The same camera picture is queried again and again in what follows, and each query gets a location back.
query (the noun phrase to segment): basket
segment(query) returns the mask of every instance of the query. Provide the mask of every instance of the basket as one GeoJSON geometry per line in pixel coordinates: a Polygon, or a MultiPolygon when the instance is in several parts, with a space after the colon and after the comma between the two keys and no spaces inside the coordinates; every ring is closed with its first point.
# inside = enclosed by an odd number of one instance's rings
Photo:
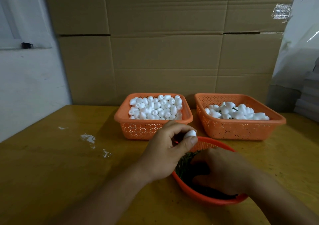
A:
{"type": "Polygon", "coordinates": [[[256,99],[241,94],[195,94],[197,114],[204,126],[205,132],[211,138],[265,140],[269,138],[275,127],[285,124],[286,119],[256,99]],[[241,103],[253,108],[255,113],[264,112],[269,121],[235,120],[213,118],[205,112],[209,105],[220,105],[222,102],[241,103]]]}
{"type": "Polygon", "coordinates": [[[183,109],[181,110],[183,116],[182,120],[176,120],[178,123],[189,124],[193,121],[193,114],[190,111],[190,108],[186,102],[186,99],[183,95],[174,94],[174,93],[133,93],[126,97],[116,114],[114,115],[114,119],[116,122],[119,122],[122,128],[122,132],[124,137],[127,139],[151,139],[156,131],[160,129],[167,120],[137,120],[137,119],[129,119],[129,110],[131,108],[129,102],[134,97],[158,97],[158,95],[171,95],[176,96],[179,95],[183,100],[183,109]]]}
{"type": "MultiPolygon", "coordinates": [[[[219,142],[217,140],[207,138],[207,137],[197,137],[198,143],[190,150],[191,152],[196,152],[198,150],[207,149],[207,148],[213,148],[213,147],[221,147],[226,150],[230,150],[235,152],[235,150],[228,145],[219,142]]],[[[176,174],[175,171],[172,173],[174,179],[177,181],[181,189],[192,199],[198,201],[201,204],[204,205],[218,205],[218,206],[224,206],[224,205],[231,205],[231,204],[237,204],[247,199],[248,195],[246,194],[240,194],[236,197],[236,199],[231,200],[219,200],[211,197],[204,196],[197,191],[194,191],[192,188],[187,186],[176,174]]]]}

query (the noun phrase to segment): pile of white foam pieces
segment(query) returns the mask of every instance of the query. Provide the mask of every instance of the pile of white foam pieces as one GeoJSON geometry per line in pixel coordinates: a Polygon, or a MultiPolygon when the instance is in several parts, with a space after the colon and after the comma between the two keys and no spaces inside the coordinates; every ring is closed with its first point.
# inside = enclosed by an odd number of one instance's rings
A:
{"type": "Polygon", "coordinates": [[[183,100],[176,95],[135,97],[130,100],[130,119],[144,120],[182,120],[183,100]]]}
{"type": "Polygon", "coordinates": [[[205,108],[205,111],[213,118],[238,120],[269,120],[269,117],[266,116],[265,113],[255,113],[252,108],[246,107],[245,104],[240,104],[237,107],[233,102],[223,102],[220,106],[209,105],[209,108],[205,108]]]}

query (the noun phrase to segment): stack of white boxes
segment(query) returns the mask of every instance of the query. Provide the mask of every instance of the stack of white boxes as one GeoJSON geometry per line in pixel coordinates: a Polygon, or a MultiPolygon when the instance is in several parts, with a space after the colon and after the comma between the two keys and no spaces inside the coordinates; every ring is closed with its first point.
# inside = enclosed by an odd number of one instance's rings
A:
{"type": "Polygon", "coordinates": [[[301,97],[297,100],[294,111],[319,122],[319,58],[314,70],[307,73],[301,97]]]}

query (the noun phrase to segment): white paint stain on table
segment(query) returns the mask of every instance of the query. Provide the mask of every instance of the white paint stain on table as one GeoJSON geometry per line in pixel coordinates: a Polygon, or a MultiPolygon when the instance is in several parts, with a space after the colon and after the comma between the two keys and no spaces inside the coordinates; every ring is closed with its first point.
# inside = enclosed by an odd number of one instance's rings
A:
{"type": "Polygon", "coordinates": [[[90,147],[91,148],[95,148],[95,145],[94,145],[95,137],[93,135],[84,133],[84,134],[81,135],[81,139],[84,140],[84,141],[85,140],[88,141],[90,143],[90,147]]]}
{"type": "Polygon", "coordinates": [[[103,155],[104,158],[110,157],[112,155],[110,152],[106,151],[105,149],[103,149],[103,152],[104,152],[104,155],[103,155]]]}

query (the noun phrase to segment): wooden table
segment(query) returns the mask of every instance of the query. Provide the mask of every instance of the wooden table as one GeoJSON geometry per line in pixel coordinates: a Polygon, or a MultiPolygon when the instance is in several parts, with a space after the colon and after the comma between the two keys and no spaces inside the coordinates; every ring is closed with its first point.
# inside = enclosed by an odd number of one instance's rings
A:
{"type": "MultiPolygon", "coordinates": [[[[0,144],[0,224],[41,224],[136,161],[146,141],[126,140],[117,107],[65,106],[0,144]],[[95,143],[81,135],[94,136],[95,143]]],[[[193,111],[191,123],[204,130],[193,111]]],[[[319,125],[284,114],[264,142],[224,140],[319,214],[319,125]]],[[[170,176],[146,186],[119,224],[268,224],[252,200],[203,207],[170,176]]]]}

